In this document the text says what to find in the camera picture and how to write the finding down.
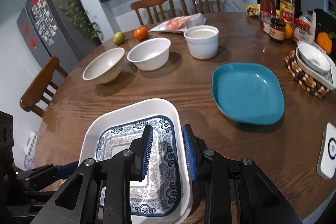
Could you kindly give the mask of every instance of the pear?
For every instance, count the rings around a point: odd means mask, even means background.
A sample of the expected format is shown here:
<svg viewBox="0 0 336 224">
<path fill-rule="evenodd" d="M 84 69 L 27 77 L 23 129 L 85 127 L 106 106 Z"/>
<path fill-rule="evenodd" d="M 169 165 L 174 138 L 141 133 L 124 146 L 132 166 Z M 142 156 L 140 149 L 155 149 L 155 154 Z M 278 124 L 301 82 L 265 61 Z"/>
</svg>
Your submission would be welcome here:
<svg viewBox="0 0 336 224">
<path fill-rule="evenodd" d="M 124 41 L 125 41 L 125 35 L 123 32 L 117 32 L 113 37 L 114 45 L 120 45 Z"/>
</svg>

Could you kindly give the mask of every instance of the sauce bottle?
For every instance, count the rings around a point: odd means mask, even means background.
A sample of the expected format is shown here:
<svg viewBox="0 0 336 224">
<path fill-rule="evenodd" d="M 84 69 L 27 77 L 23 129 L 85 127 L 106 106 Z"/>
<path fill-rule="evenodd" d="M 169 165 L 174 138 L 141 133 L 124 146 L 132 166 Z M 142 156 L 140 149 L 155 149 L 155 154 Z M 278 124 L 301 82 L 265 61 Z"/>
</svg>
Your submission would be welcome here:
<svg viewBox="0 0 336 224">
<path fill-rule="evenodd" d="M 260 1 L 260 20 L 264 21 L 266 18 L 276 17 L 277 11 L 274 0 Z"/>
<path fill-rule="evenodd" d="M 280 20 L 286 22 L 291 27 L 294 24 L 295 1 L 280 0 Z"/>
</svg>

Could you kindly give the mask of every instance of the snack bag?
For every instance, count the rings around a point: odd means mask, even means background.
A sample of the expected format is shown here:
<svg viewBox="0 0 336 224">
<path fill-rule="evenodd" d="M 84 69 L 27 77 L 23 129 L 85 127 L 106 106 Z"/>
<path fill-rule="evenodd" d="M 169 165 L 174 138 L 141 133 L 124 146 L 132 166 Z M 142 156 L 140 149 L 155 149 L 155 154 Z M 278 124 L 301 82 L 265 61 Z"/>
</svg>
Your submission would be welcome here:
<svg viewBox="0 0 336 224">
<path fill-rule="evenodd" d="M 158 26 L 150 30 L 150 32 L 175 32 L 175 33 L 184 33 L 187 29 L 204 25 L 205 18 L 202 14 L 195 14 L 191 16 L 184 17 L 175 17 L 169 19 L 165 22 L 162 22 Z"/>
</svg>

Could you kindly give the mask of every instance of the jar lid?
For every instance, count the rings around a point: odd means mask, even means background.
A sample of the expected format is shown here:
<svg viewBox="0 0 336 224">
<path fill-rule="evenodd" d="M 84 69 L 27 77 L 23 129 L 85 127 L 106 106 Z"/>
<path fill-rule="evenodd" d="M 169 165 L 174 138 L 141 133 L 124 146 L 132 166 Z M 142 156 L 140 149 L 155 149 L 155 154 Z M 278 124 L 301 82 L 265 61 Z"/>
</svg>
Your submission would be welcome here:
<svg viewBox="0 0 336 224">
<path fill-rule="evenodd" d="M 278 18 L 271 18 L 271 23 L 275 24 L 275 25 L 279 25 L 281 27 L 286 27 L 286 23 L 281 21 Z"/>
<path fill-rule="evenodd" d="M 310 28 L 309 24 L 303 22 L 302 20 L 300 20 L 300 19 L 298 19 L 298 18 L 295 19 L 295 23 L 296 23 L 297 25 L 299 25 L 299 26 L 305 28 L 305 29 L 309 29 L 309 28 Z"/>
</svg>

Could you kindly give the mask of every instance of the beige bowl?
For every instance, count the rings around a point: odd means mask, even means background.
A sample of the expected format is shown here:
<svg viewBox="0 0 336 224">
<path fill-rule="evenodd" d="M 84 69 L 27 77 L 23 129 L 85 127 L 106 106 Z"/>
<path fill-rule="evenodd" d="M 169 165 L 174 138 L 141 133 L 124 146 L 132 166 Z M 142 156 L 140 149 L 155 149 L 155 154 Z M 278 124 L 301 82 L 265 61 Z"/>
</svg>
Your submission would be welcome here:
<svg viewBox="0 0 336 224">
<path fill-rule="evenodd" d="M 103 84 L 113 81 L 118 77 L 124 65 L 123 48 L 113 48 L 99 55 L 85 69 L 83 79 Z"/>
</svg>

